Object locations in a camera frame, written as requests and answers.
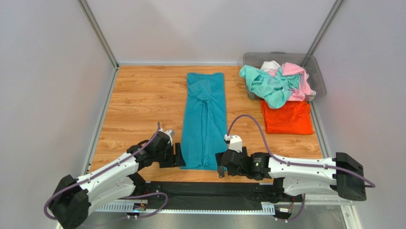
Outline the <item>teal t shirt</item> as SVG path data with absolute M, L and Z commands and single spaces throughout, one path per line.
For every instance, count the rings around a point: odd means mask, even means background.
M 216 170 L 216 154 L 228 148 L 224 74 L 188 73 L 181 152 L 183 169 Z

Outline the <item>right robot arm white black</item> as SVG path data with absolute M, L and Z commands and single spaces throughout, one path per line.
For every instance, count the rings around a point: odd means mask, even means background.
M 336 193 L 352 201 L 366 200 L 366 180 L 363 166 L 347 153 L 321 159 L 270 156 L 268 153 L 247 154 L 226 150 L 215 155 L 220 178 L 242 176 L 256 181 L 273 180 L 271 194 L 298 196 L 307 193 Z

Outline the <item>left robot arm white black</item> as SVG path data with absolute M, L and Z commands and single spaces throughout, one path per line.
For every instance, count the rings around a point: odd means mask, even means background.
M 174 130 L 160 128 L 151 139 L 129 147 L 108 165 L 77 178 L 63 177 L 46 201 L 44 214 L 64 229 L 76 229 L 91 213 L 115 200 L 167 197 L 158 190 L 148 192 L 139 171 L 172 158 L 174 135 Z

